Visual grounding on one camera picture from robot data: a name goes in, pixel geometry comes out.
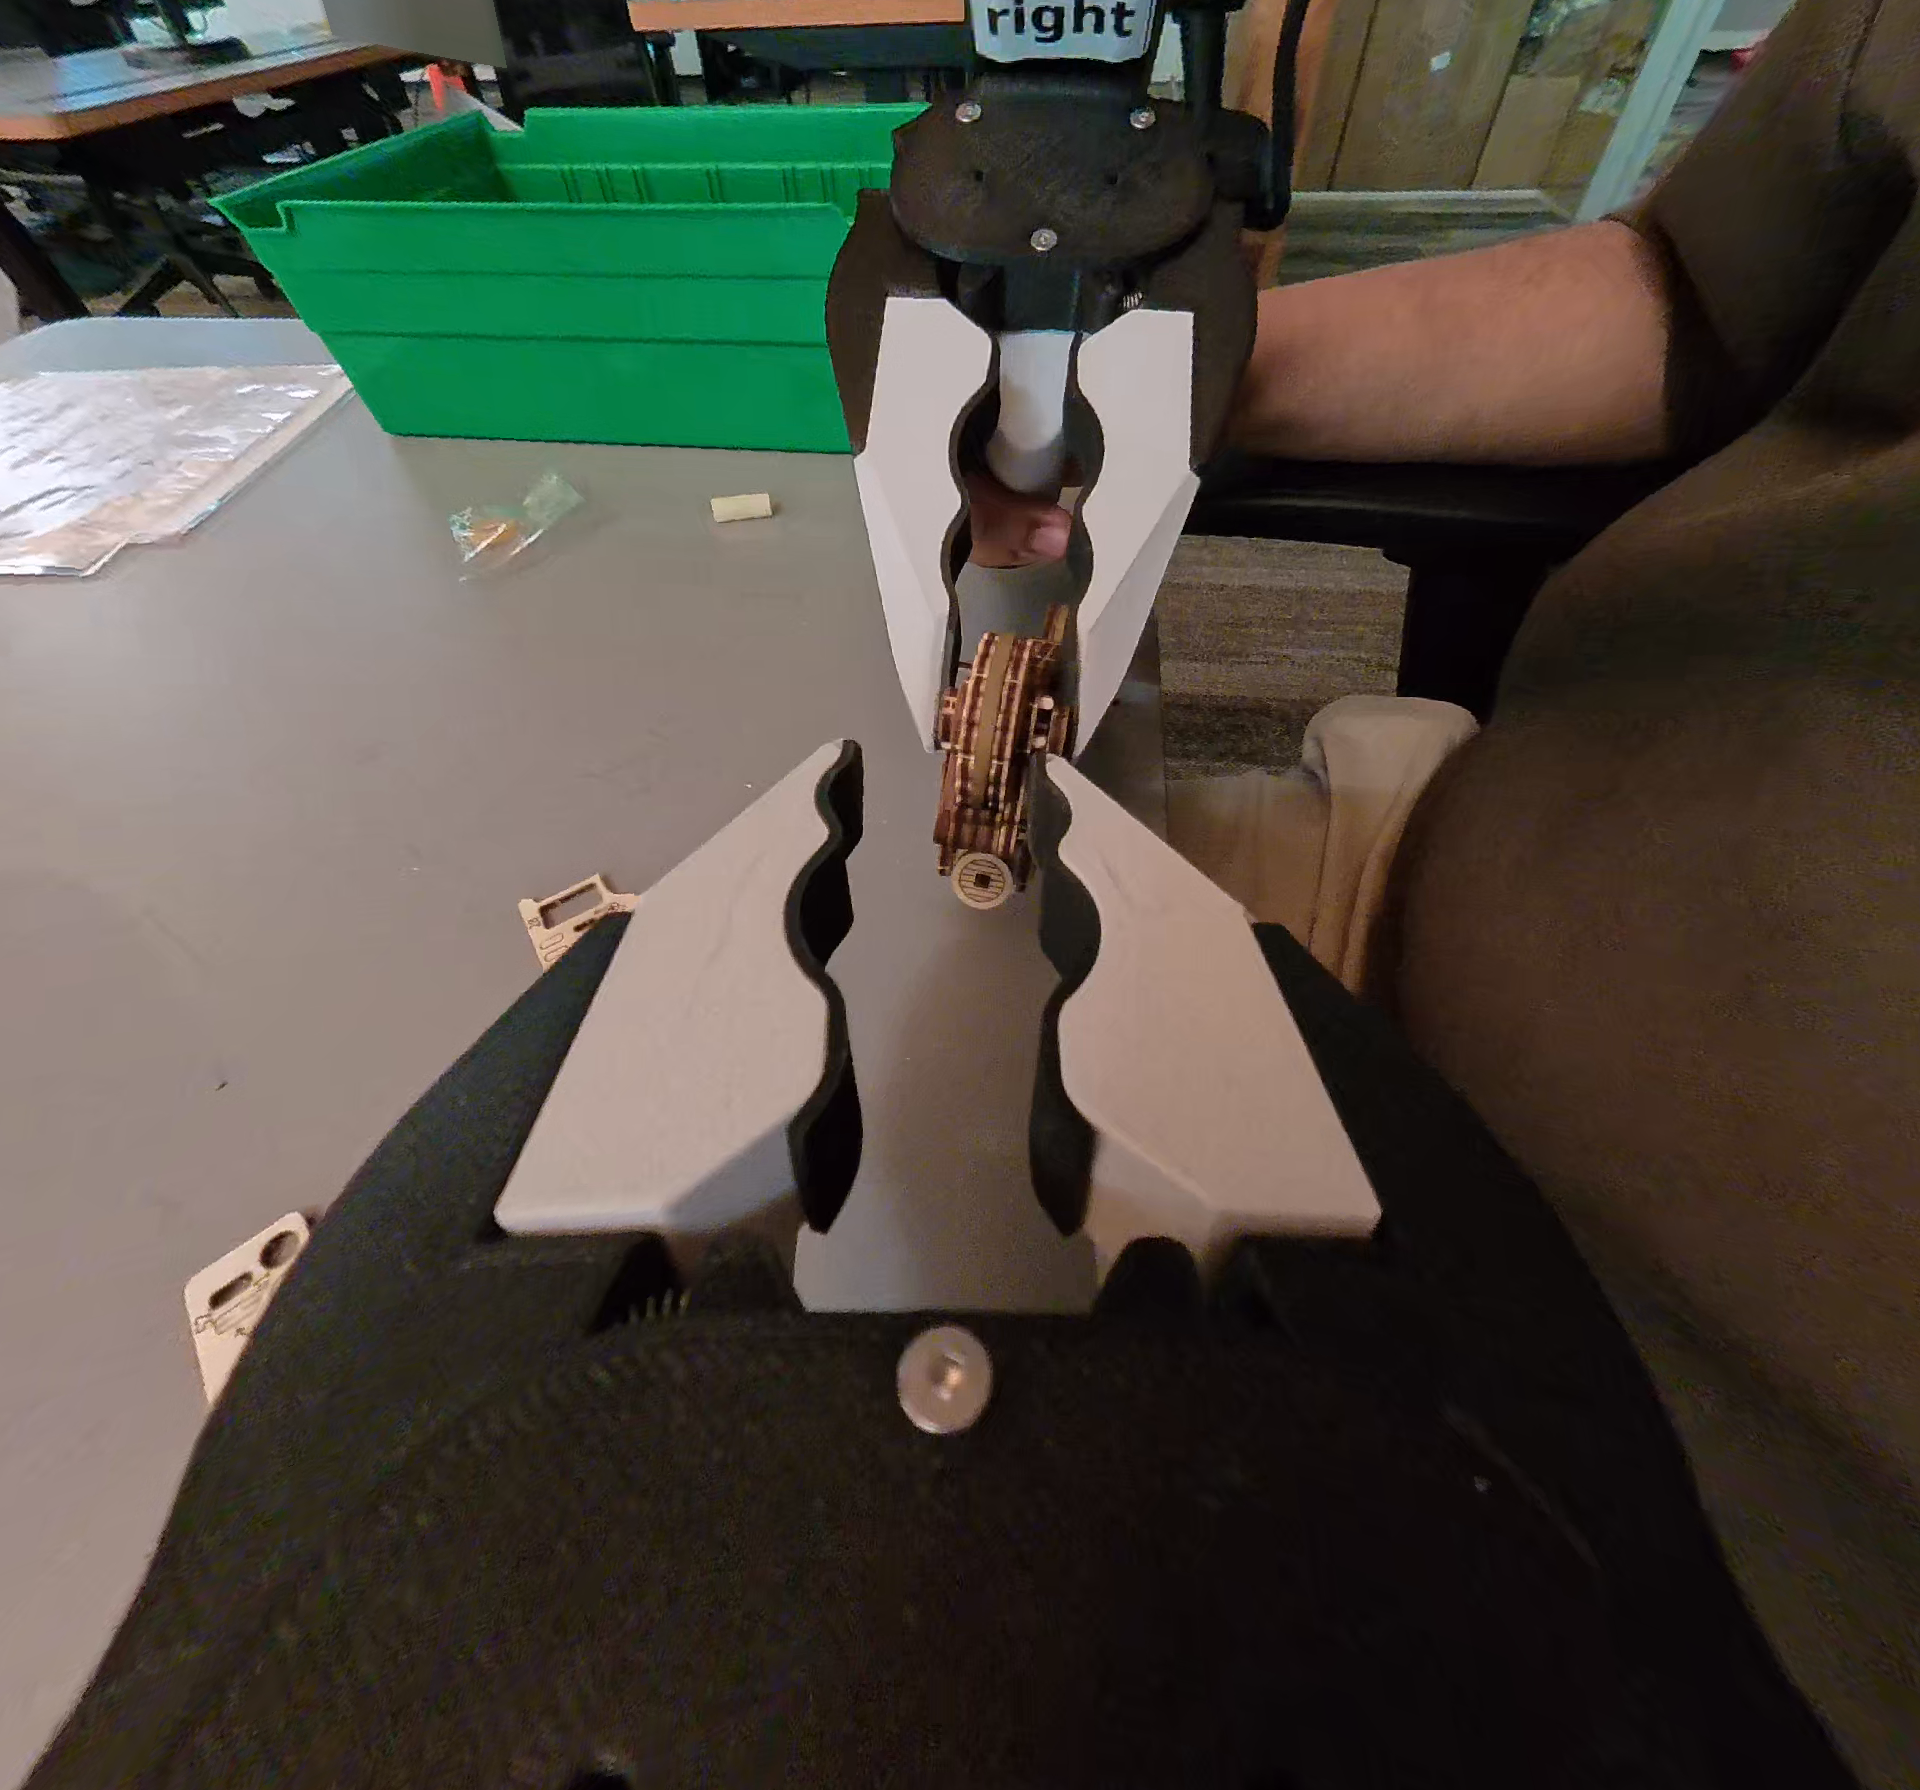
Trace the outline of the person's right forearm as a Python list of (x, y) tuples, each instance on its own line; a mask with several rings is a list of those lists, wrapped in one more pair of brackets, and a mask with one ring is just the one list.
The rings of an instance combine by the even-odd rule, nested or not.
[(1271, 287), (1226, 438), (1301, 462), (1661, 460), (1669, 340), (1664, 268), (1611, 218)]

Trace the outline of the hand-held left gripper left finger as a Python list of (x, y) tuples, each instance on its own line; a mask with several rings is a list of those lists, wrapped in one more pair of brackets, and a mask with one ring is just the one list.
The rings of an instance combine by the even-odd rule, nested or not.
[(828, 741), (639, 896), (495, 1204), (504, 1233), (834, 1226), (864, 1152), (828, 969), (860, 834), (860, 744)]

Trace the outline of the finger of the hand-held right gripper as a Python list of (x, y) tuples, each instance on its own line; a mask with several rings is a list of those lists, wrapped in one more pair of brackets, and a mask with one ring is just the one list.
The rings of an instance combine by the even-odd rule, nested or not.
[(963, 614), (954, 547), (967, 524), (963, 433), (998, 376), (998, 340), (943, 298), (893, 295), (858, 497), (893, 662), (915, 733), (938, 747)]
[(1094, 744), (1130, 670), (1175, 543), (1198, 497), (1192, 457), (1195, 314), (1130, 311), (1049, 351), (1059, 389), (1094, 414), (1098, 454), (1082, 460), (1075, 577), (1049, 588), (1073, 606), (1075, 751)]

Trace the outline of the small clear plastic bag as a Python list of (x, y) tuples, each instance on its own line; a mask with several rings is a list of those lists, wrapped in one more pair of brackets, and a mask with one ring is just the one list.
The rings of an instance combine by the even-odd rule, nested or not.
[(584, 510), (584, 495), (556, 470), (542, 473), (518, 504), (462, 505), (449, 518), (462, 577), (484, 578), (524, 562), (565, 521)]

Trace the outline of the person's right hand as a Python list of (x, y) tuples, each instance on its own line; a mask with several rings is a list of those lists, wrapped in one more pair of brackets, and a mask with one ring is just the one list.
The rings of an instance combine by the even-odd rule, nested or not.
[(1078, 488), (1078, 462), (1067, 465), (1054, 492), (1015, 492), (989, 469), (967, 470), (967, 563), (979, 569), (1021, 569), (1067, 558)]

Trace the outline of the grey desk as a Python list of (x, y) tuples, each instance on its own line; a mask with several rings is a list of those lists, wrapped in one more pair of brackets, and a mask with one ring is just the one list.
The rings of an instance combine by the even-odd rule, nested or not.
[[(449, 518), (584, 510), (466, 578)], [(719, 526), (710, 500), (770, 492)], [(864, 1162), (816, 1307), (1070, 1310), (1030, 1188), (1035, 906), (966, 912), (851, 460), (395, 438), (341, 401), (184, 542), (3, 584), (3, 1784), (62, 1730), (208, 1419), (184, 1284), (319, 1216), (539, 979), (518, 901), (638, 892), (864, 747)]]

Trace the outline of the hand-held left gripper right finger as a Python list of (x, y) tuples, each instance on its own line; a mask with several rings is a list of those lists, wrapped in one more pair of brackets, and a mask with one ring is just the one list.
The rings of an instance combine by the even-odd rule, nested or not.
[(1054, 986), (1030, 1114), (1067, 1238), (1369, 1238), (1380, 1200), (1242, 903), (1067, 760), (1030, 844)]

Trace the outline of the wooden background table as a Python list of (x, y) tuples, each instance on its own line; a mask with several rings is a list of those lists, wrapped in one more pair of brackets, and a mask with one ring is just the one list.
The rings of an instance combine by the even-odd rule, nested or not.
[(967, 0), (629, 0), (638, 33), (963, 27)]
[(3, 145), (73, 142), (196, 114), (242, 96), (369, 67), (418, 67), (414, 49), (341, 39), (257, 39), (235, 62), (202, 65), (181, 49), (123, 46), (78, 56), (3, 53)]

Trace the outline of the laser-cut wooden sheet piece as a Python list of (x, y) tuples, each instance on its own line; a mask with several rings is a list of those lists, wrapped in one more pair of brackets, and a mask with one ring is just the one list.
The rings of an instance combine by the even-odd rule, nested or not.
[(639, 892), (619, 892), (608, 874), (592, 873), (550, 896), (524, 896), (518, 918), (530, 935), (542, 972), (552, 972), (598, 922), (632, 916)]
[(311, 1216), (289, 1211), (184, 1284), (189, 1345), (208, 1408), (215, 1408), (225, 1396), (234, 1370), (311, 1235)]

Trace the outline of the person's beige trousers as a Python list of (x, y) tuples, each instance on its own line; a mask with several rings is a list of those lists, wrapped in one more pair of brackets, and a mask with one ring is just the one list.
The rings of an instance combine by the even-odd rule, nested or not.
[(1290, 771), (1169, 781), (1169, 844), (1247, 922), (1281, 928), (1352, 995), (1377, 991), (1406, 824), (1480, 735), (1446, 701), (1339, 699)]

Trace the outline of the green plastic bin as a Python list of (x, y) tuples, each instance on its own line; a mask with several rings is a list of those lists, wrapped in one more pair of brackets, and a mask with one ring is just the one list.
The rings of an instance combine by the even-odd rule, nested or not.
[(828, 274), (915, 114), (466, 114), (215, 209), (386, 433), (844, 457)]

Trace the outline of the black office chair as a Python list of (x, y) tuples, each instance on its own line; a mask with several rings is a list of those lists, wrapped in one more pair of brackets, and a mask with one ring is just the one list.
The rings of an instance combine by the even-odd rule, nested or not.
[(165, 56), (189, 67), (248, 62), (245, 39), (208, 27), (218, 8), (225, 0), (64, 0), (41, 46), (51, 56), (119, 49), (135, 67)]

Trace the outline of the wooden gear model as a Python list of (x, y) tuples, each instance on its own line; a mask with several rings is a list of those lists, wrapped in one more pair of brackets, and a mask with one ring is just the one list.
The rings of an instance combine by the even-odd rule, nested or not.
[(1030, 781), (1035, 760), (1067, 752), (1075, 707), (1063, 699), (1070, 606), (1044, 629), (989, 630), (938, 707), (944, 755), (932, 844), (938, 874), (974, 912), (1008, 906), (1033, 877)]

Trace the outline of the silver foil sheet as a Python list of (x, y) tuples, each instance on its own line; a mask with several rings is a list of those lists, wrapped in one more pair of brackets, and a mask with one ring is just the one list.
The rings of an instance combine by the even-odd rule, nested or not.
[(3, 578), (90, 578), (199, 530), (353, 385), (335, 364), (3, 380)]

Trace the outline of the person's olive shirt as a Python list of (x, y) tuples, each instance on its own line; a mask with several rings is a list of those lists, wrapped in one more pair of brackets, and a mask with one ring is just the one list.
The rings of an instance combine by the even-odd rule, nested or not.
[(1917, 0), (1799, 0), (1631, 226), (1683, 470), (1404, 848), (1397, 1015), (1598, 1265), (1766, 1639), (1917, 1784)]

